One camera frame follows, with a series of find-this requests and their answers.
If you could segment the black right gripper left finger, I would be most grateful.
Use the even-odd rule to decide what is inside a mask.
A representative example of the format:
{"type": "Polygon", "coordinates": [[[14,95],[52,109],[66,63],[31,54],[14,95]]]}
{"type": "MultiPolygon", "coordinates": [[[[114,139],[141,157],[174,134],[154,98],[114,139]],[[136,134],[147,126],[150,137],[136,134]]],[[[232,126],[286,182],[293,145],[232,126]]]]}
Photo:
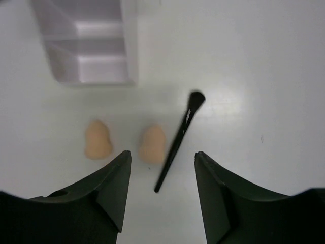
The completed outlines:
{"type": "Polygon", "coordinates": [[[1,243],[116,243],[122,231],[132,156],[47,197],[1,192],[1,243]]]}

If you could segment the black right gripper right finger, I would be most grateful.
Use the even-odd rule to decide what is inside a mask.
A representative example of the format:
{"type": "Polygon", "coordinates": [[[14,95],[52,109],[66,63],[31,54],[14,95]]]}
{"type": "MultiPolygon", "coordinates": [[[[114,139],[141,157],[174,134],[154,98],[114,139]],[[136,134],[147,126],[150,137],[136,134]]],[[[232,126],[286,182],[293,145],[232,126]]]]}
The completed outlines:
{"type": "Polygon", "coordinates": [[[196,153],[195,175],[207,243],[324,243],[324,189],[286,196],[196,153]]]}

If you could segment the beige makeup sponge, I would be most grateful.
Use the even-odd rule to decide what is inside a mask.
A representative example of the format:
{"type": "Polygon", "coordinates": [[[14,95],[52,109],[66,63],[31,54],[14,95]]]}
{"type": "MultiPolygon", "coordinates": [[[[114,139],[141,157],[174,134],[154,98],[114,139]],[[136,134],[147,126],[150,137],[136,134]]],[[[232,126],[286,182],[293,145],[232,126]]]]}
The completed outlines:
{"type": "Polygon", "coordinates": [[[162,164],[165,159],[166,136],[160,125],[148,127],[142,136],[139,157],[146,163],[162,164]]]}
{"type": "Polygon", "coordinates": [[[100,120],[92,121],[85,131],[85,155],[91,160],[107,158],[113,151],[109,128],[100,120]]]}

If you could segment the small black angled brush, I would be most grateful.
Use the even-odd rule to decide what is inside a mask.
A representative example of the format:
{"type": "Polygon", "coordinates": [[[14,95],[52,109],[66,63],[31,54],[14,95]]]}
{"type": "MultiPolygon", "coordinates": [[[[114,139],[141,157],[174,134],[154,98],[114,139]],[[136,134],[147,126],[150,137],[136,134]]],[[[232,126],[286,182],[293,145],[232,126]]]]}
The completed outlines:
{"type": "Polygon", "coordinates": [[[161,189],[161,186],[167,176],[167,173],[170,169],[170,166],[180,148],[180,145],[185,137],[185,134],[191,124],[196,112],[200,109],[200,107],[204,104],[206,98],[205,95],[199,90],[193,90],[190,92],[187,100],[186,111],[183,115],[181,123],[179,125],[178,131],[174,137],[174,140],[171,144],[170,150],[165,159],[162,170],[159,174],[158,180],[154,187],[154,192],[158,193],[161,189]]]}

